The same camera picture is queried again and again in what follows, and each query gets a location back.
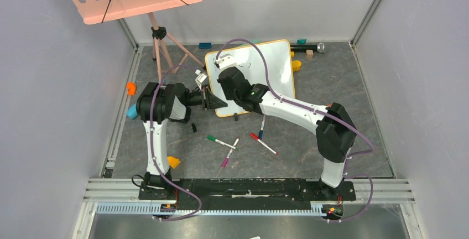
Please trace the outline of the black marker cap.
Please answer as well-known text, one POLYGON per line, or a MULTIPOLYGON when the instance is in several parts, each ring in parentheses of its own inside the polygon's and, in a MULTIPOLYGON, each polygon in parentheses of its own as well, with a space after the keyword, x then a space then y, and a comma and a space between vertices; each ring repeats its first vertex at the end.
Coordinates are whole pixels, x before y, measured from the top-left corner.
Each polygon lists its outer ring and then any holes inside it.
POLYGON ((195 125, 194 123, 192 123, 192 124, 191 124, 191 127, 192 127, 192 131, 193 131, 194 133, 196 133, 196 132, 197 132, 196 125, 195 125))

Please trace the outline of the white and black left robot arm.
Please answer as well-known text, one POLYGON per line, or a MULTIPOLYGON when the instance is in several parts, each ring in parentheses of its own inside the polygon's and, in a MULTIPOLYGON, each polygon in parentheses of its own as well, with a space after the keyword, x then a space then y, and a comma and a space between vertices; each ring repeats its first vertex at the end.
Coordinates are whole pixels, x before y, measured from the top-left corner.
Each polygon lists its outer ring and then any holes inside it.
POLYGON ((152 188, 161 199, 169 198, 174 191, 167 155, 167 125, 169 122, 188 123, 191 106, 212 110, 228 104, 215 96, 208 85, 190 91, 182 83, 159 87, 157 82, 149 82, 137 99, 136 111, 144 124, 148 151, 142 187, 152 188))

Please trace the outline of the yellow-framed whiteboard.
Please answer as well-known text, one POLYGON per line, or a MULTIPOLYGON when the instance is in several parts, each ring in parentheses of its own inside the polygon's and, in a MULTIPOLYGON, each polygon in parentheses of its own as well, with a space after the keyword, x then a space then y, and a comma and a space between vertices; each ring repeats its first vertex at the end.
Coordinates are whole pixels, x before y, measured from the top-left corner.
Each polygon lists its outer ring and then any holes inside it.
MULTIPOLYGON (((294 74, 291 68, 290 44, 287 40, 275 40, 257 44, 263 54, 268 68, 269 81, 272 88, 284 96, 295 98, 294 74)), ((214 65, 217 51, 207 53, 205 56, 206 69, 209 84, 215 96, 227 102, 228 106, 218 108, 215 114, 220 117, 245 114, 243 108, 236 105, 234 101, 227 100, 221 85, 217 82, 221 70, 214 65)), ((251 84, 266 85, 265 68, 261 56, 251 45, 228 48, 221 52, 221 56, 231 54, 236 60, 236 66, 244 74, 251 84)))

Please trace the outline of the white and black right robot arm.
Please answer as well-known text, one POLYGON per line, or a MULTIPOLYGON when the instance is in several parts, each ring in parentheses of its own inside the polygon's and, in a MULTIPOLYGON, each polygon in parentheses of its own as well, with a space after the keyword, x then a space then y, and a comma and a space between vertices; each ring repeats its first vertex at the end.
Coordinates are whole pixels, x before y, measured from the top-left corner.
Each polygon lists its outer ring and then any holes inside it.
POLYGON ((316 106, 275 95, 266 85, 250 84, 236 67, 223 70, 217 81, 225 98, 245 111, 278 117, 313 133, 317 149, 324 158, 320 194, 326 199, 334 199, 341 193, 346 158, 357 136, 355 126, 341 104, 316 106))

